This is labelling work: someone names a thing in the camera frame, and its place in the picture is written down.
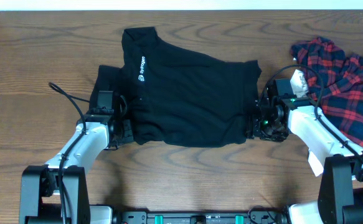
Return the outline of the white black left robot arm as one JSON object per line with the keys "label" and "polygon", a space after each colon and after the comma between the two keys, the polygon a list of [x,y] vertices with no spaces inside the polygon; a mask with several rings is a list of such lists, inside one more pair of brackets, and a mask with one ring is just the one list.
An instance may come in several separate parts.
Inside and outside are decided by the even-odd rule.
{"label": "white black left robot arm", "polygon": [[98,155],[131,142],[126,98],[100,91],[95,107],[78,121],[75,132],[53,158],[22,173],[19,223],[115,223],[109,205],[92,205],[87,174]]}

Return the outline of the black polo shirt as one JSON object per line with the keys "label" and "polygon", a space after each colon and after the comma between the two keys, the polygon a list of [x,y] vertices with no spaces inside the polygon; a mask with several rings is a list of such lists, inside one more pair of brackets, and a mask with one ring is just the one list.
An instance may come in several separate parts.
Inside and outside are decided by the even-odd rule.
{"label": "black polo shirt", "polygon": [[124,65],[100,65],[100,91],[124,96],[134,140],[184,147],[222,147],[247,140],[256,111],[258,62],[225,62],[163,41],[153,27],[125,29]]}

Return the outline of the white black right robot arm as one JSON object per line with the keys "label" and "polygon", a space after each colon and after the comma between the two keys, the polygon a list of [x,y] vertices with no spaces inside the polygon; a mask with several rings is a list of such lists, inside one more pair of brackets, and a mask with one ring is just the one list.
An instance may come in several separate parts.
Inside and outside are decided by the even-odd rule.
{"label": "white black right robot arm", "polygon": [[321,184],[317,200],[282,212],[254,207],[249,222],[363,223],[363,148],[338,131],[311,98],[272,96],[255,106],[247,136],[282,142],[293,133],[307,145],[309,165]]}

